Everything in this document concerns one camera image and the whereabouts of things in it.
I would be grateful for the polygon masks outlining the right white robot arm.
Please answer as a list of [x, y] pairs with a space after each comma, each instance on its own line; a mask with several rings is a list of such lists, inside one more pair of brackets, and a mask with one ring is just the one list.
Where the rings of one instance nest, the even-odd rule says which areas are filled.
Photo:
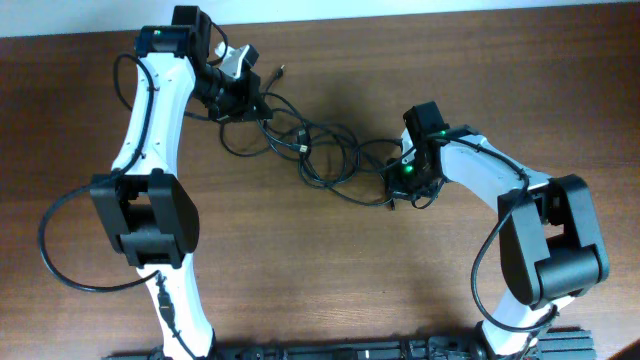
[[403, 120], [401, 155], [383, 169], [390, 200], [431, 205], [445, 184], [457, 183], [498, 216], [471, 266], [482, 320], [468, 334], [429, 338], [426, 358], [595, 358], [590, 332], [552, 327], [610, 271], [586, 182], [526, 167], [473, 128], [445, 123], [433, 102], [412, 107]]

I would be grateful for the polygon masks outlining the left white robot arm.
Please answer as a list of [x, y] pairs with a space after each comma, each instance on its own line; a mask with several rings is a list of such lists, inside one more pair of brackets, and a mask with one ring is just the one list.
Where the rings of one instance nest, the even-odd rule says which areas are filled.
[[219, 124], [269, 120], [247, 44], [222, 42], [209, 58], [214, 23], [197, 6], [178, 5], [167, 26], [145, 26], [135, 39], [138, 83], [126, 137], [109, 175], [90, 193], [115, 252], [145, 282], [163, 333], [165, 359], [211, 359], [215, 332], [194, 272], [199, 214], [178, 180], [181, 130], [190, 100]]

